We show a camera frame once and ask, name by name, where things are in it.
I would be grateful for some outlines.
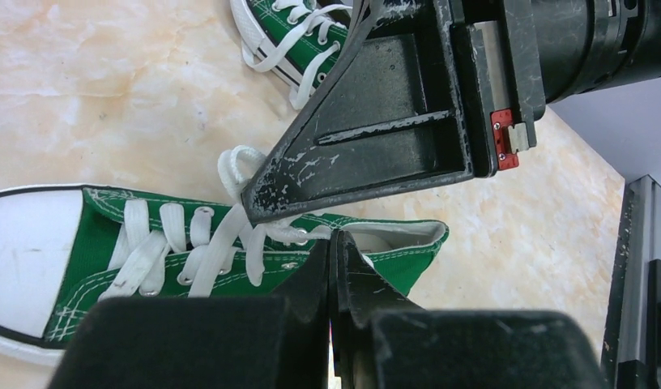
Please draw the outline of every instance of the red plastic tab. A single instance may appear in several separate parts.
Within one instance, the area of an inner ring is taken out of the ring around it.
[[[498,170],[507,170],[519,166],[519,157],[512,153],[510,136],[507,127],[514,124],[511,109],[503,109],[490,115],[490,124],[493,126],[495,150],[497,152]]]

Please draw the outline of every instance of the metal eyelet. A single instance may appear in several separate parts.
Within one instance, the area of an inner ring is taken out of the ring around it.
[[[180,284],[182,286],[190,286],[190,285],[192,285],[192,281],[193,281],[193,280],[183,276],[182,272],[178,275],[176,280],[178,281],[178,284]]]
[[[306,229],[297,229],[297,231],[300,231],[301,233],[309,233]],[[295,242],[295,244],[298,246],[305,246],[307,243],[309,243],[309,241],[304,241],[300,243]]]
[[[158,290],[147,290],[144,291],[142,289],[139,290],[139,295],[142,297],[155,297],[159,296],[159,291]]]

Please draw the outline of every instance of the beige marble surface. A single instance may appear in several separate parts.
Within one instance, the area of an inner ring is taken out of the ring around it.
[[[244,66],[226,0],[0,1],[0,189],[95,182],[227,199],[216,161],[268,150],[288,87]],[[560,310],[602,343],[623,179],[552,111],[522,166],[341,207],[438,218],[449,241],[411,298],[428,308]],[[0,356],[0,387],[49,369]]]

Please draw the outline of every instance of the shoelace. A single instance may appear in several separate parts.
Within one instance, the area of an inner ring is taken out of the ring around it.
[[[199,207],[190,220],[190,243],[193,246],[178,276],[178,283],[189,285],[188,297],[208,297],[219,274],[231,270],[235,253],[232,245],[239,237],[245,254],[245,271],[254,286],[262,283],[263,249],[266,237],[284,244],[304,244],[309,240],[329,239],[331,229],[319,225],[310,232],[290,224],[299,216],[289,217],[252,228],[240,201],[240,193],[249,178],[240,171],[240,164],[252,171],[262,165],[266,156],[256,149],[238,146],[223,152],[218,169],[221,181],[236,204],[226,213],[214,235],[211,234],[209,207]],[[100,299],[130,296],[138,289],[143,296],[159,294],[164,285],[165,259],[169,252],[187,251],[185,213],[182,205],[166,203],[160,207],[161,229],[151,230],[145,200],[128,200],[123,213],[123,225],[109,260],[109,270],[118,269],[111,285]]]
[[[252,50],[242,42],[242,57],[245,59],[245,63],[249,65],[252,69],[264,72],[270,71],[274,67],[278,66],[280,61],[285,58],[285,55],[288,54],[288,51],[300,40],[303,36],[309,36],[313,33],[315,28],[318,28],[318,43],[320,45],[326,45],[328,43],[328,32],[332,26],[338,26],[340,28],[345,28],[340,23],[336,23],[333,19],[328,16],[329,12],[336,10],[351,10],[350,6],[344,6],[340,4],[333,4],[329,6],[324,6],[323,8],[317,9],[315,11],[310,10],[306,7],[303,0],[276,0],[271,6],[273,11],[278,12],[287,8],[292,8],[290,10],[290,16],[288,17],[289,24],[298,24],[299,20],[306,16],[305,19],[294,27],[288,34],[285,35],[283,40],[278,44],[278,46],[270,53],[267,53],[266,59],[256,63],[254,59],[254,53]],[[339,52],[342,48],[342,45],[338,41],[334,41],[329,49],[325,50],[323,53],[318,54],[313,60],[309,63],[305,69],[304,74],[302,75],[302,80],[298,88],[292,87],[290,89],[290,103],[294,109],[302,109],[305,106],[309,97],[311,96],[313,82],[317,78],[318,68],[327,60],[331,55],[336,52]],[[318,74],[319,82],[323,81],[323,73]]]

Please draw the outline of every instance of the green sneaker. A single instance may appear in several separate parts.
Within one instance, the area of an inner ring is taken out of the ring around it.
[[[230,6],[245,63],[259,72],[273,70],[292,87],[292,107],[302,109],[348,37],[347,28],[328,14],[351,7],[317,8],[316,0],[230,0]]]
[[[448,233],[435,220],[324,214],[267,224],[262,239],[246,217],[242,228],[244,214],[239,204],[103,186],[0,192],[0,353],[55,365],[104,297],[269,293],[304,263],[310,239],[331,229],[351,231],[406,294]]]

